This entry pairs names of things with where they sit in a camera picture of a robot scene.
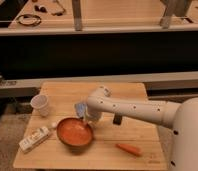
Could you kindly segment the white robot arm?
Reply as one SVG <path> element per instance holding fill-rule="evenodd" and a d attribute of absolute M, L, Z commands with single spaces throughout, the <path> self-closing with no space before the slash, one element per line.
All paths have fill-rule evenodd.
<path fill-rule="evenodd" d="M 173 132 L 168 171 L 198 171 L 198 97 L 183 103 L 112 98 L 104 86 L 86 99 L 87 119 L 98 121 L 102 112 L 161 125 Z"/>

